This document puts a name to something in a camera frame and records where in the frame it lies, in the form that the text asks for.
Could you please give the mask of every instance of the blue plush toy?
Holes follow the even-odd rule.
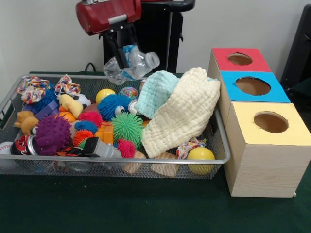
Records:
[[[45,90],[45,96],[40,100],[38,103],[32,104],[35,111],[38,113],[42,109],[44,109],[45,106],[47,106],[52,101],[55,101],[57,104],[59,103],[57,96],[55,95],[55,86],[53,84],[50,84],[50,89]]]
[[[88,130],[91,131],[93,134],[97,132],[98,128],[97,126],[90,121],[80,121],[75,123],[74,128],[79,131],[79,130]]]
[[[108,95],[98,104],[103,120],[111,121],[117,114],[127,112],[131,99],[126,96]]]

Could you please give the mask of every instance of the crumpled plastic bottle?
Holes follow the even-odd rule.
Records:
[[[129,68],[120,69],[116,57],[104,65],[104,74],[117,85],[125,81],[142,80],[144,76],[160,65],[160,59],[155,52],[143,53],[136,45],[123,47]]]

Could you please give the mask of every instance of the green table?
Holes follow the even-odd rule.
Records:
[[[3,233],[311,232],[310,166],[290,199],[233,198],[223,168],[212,180],[2,175],[0,183]]]

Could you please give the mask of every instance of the wire basket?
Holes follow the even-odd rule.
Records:
[[[47,79],[56,84],[63,75],[31,74],[41,79]],[[81,85],[82,93],[91,99],[104,88],[113,89],[118,93],[126,86],[139,90],[140,81],[125,82],[114,85],[104,76],[72,75],[74,83]],[[21,85],[20,77],[0,105],[0,143],[15,141],[21,136],[19,128],[13,127],[17,112],[22,111],[23,102],[15,90]],[[56,157],[34,155],[0,155],[0,174],[18,175],[58,175],[58,176],[103,176],[103,177],[142,177],[142,178],[197,178],[211,179],[220,166],[230,159],[230,149],[227,136],[216,106],[209,124],[201,138],[207,139],[207,148],[215,156],[215,160],[176,160],[176,159],[118,159],[118,158],[86,158],[86,157]],[[175,154],[176,148],[168,151]],[[13,164],[8,170],[1,164]],[[190,167],[206,171],[206,175],[191,172]]]

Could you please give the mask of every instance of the baseball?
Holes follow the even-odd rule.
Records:
[[[13,142],[2,142],[0,144],[0,154],[11,154],[10,148]],[[0,159],[0,169],[9,171],[16,168],[18,164],[13,159]]]

